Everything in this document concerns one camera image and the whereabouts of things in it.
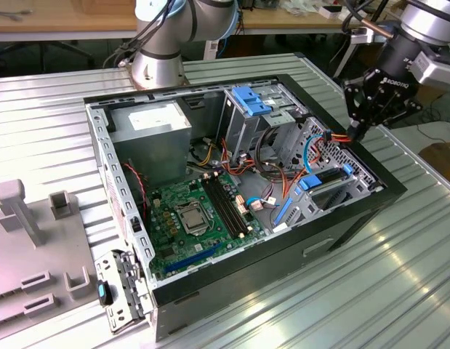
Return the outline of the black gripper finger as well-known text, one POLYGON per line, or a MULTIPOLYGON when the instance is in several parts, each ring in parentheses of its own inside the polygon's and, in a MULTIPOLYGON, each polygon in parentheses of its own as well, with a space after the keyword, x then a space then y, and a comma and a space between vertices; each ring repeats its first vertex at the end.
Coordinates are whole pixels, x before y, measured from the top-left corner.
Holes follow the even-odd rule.
POLYGON ((350 119, 347 136, 351 141, 361 141, 371 127, 371 117, 368 115, 369 105, 359 83, 344 81, 342 90, 350 119))
POLYGON ((380 125, 390 127, 421 110, 422 105, 414 98, 403 100, 401 97, 390 97, 383 101, 372 100, 361 105, 358 109, 360 119, 357 126, 357 140, 362 140, 371 128, 380 125))

